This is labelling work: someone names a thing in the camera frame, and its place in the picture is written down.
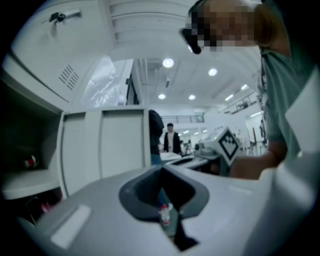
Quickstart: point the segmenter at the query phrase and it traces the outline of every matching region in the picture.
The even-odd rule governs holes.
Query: shelf
[[[58,188],[58,177],[54,177],[49,170],[27,170],[2,175],[2,194],[6,200],[32,196]]]

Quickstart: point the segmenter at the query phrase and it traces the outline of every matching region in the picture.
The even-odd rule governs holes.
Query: cabinet door
[[[56,148],[64,198],[97,180],[150,167],[149,112],[140,106],[65,112]]]
[[[51,14],[80,11],[58,25]],[[87,70],[104,52],[106,36],[96,1],[61,3],[32,16],[11,48],[21,64],[53,92],[71,103]]]

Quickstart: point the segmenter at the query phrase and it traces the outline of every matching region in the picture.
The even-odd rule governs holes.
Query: green shirt
[[[284,25],[278,6],[271,0],[265,1],[265,4]],[[288,33],[287,37],[291,57],[261,48],[262,67],[258,88],[264,105],[267,138],[269,141],[285,141],[288,149],[286,160],[290,160],[297,156],[300,147],[285,113],[303,90],[315,64]]]

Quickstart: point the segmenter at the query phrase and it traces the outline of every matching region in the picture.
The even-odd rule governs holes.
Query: white cabinet
[[[60,22],[53,13],[80,12]],[[16,60],[53,93],[72,103],[90,66],[106,48],[106,36],[97,1],[71,1],[34,14],[12,43]]]
[[[60,186],[56,144],[60,114],[50,111],[11,87],[1,84],[6,106],[1,129],[1,192],[12,200],[36,195]],[[23,161],[39,159],[35,169]]]
[[[57,166],[64,198],[96,180],[150,167],[149,112],[116,106],[61,116]]]
[[[88,112],[50,111],[2,84],[2,194],[23,198],[61,188],[64,198],[98,179],[151,166],[149,112],[116,106]],[[22,162],[39,158],[35,169]]]

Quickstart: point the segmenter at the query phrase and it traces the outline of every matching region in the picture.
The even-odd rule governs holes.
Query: small bottle
[[[31,155],[27,160],[23,161],[22,164],[24,168],[33,169],[39,164],[39,159],[36,156]]]
[[[170,214],[167,206],[165,204],[162,205],[160,209],[161,222],[164,226],[168,226],[170,224]]]

